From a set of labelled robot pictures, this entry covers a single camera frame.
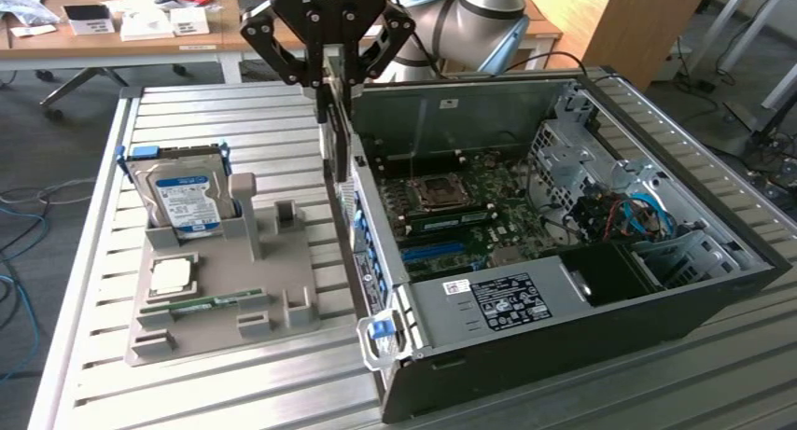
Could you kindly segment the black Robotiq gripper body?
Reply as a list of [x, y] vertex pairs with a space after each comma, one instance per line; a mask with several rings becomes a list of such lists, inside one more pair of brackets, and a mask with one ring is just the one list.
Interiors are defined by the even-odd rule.
[[270, 2], [269, 16], [282, 22], [293, 32], [296, 40], [306, 45], [310, 33], [320, 34], [324, 45], [344, 42], [344, 29], [350, 34], [365, 31], [372, 26], [382, 11], [388, 0], [268, 0]]

